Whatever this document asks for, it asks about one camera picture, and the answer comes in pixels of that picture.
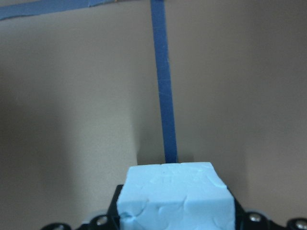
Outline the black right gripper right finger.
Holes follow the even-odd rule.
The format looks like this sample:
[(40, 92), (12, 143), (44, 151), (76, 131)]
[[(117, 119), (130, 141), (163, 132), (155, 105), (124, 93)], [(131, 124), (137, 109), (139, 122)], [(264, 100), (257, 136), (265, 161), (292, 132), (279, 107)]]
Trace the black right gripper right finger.
[(232, 191), (235, 203), (235, 229), (236, 230), (263, 230), (264, 217), (259, 212), (245, 211)]

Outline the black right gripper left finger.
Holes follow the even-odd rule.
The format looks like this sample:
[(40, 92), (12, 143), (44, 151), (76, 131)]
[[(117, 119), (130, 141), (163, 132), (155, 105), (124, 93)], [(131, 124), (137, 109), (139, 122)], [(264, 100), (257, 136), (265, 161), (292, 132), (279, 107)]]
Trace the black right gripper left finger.
[(81, 224), (82, 230), (119, 230), (119, 215), (117, 200), (123, 185), (117, 185), (110, 205), (106, 210), (99, 210), (89, 214)]

